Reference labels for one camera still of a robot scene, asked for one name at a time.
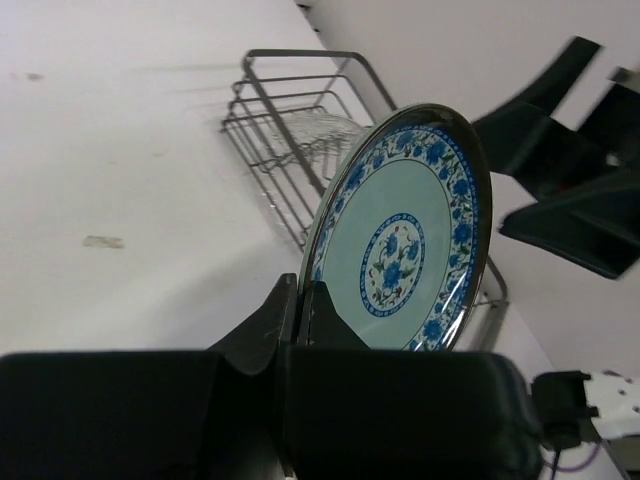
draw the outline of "plate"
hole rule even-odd
[[[455,343],[487,259],[491,180],[457,112],[413,105],[372,127],[343,161],[310,230],[300,294],[327,284],[371,348]]]

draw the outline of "white wall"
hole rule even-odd
[[[615,67],[637,65],[638,19],[628,0],[322,0],[310,17],[329,48],[364,54],[400,105],[443,103],[469,119],[526,85],[571,36],[599,42],[606,50],[556,114],[572,127]],[[494,195],[496,225],[531,201],[504,177]],[[640,267],[607,281],[498,234],[491,255],[556,367],[640,375]]]
[[[0,355],[205,347],[298,271],[218,127],[247,50],[321,45],[250,3],[0,2]]]

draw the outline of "wire dish rack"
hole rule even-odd
[[[283,67],[304,73],[283,76]],[[303,250],[320,199],[344,156],[396,104],[369,62],[355,52],[251,50],[242,69],[243,78],[231,86],[234,97],[222,132],[278,223]],[[483,321],[468,322],[475,323],[467,327],[474,334],[465,348],[492,349],[507,307],[506,283],[489,258],[473,307],[483,309]]]

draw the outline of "black mount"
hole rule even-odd
[[[600,441],[591,419],[598,408],[587,404],[584,382],[591,376],[580,371],[549,372],[536,377],[531,397],[543,425],[542,444],[551,451]]]
[[[538,478],[509,360],[370,350],[323,283],[296,289],[208,351],[3,358],[0,478]]]
[[[507,215],[500,233],[616,279],[640,258],[640,93],[614,83],[577,131],[551,118],[599,50],[574,38],[525,90],[473,126],[491,171],[536,200]]]

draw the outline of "purple cable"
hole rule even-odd
[[[600,451],[600,443],[597,443],[595,447],[593,447],[593,450],[591,450],[591,453],[589,454],[589,456],[586,458],[586,460],[582,463],[579,463],[578,465],[575,465],[573,467],[560,467],[558,466],[558,468],[556,469],[558,472],[561,473],[576,473],[579,472],[581,470],[584,470],[585,468],[587,468],[589,465],[591,465],[591,463],[595,460],[596,455],[598,455],[598,452]],[[544,459],[544,464],[549,467],[549,468],[553,468],[553,465],[551,463],[549,463],[546,459]]]

